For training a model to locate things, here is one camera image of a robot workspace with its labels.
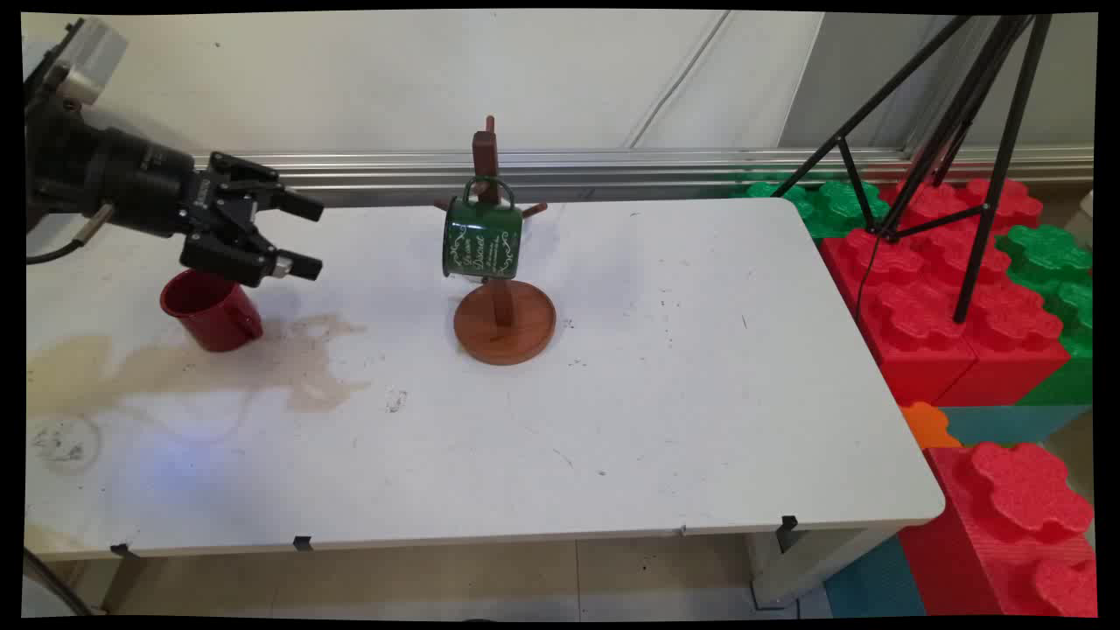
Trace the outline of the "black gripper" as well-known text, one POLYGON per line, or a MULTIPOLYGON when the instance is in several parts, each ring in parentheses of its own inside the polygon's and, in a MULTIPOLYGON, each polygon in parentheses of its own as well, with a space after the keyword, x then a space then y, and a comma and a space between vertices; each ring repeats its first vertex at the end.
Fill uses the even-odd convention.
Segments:
MULTIPOLYGON (((228 282, 260 286, 268 277, 316 280, 323 260, 277 248, 255 230, 216 230, 213 212, 193 204, 204 176, 197 163, 164 143, 83 119, 80 104, 32 98, 24 109, 25 230, 49 214, 87 217, 103 205, 113 226, 169 238, 185 237, 179 262, 228 282)), ((319 221, 325 205, 280 180, 276 169, 228 154, 212 152, 208 175, 216 200, 248 200, 256 211, 279 210, 319 221)))

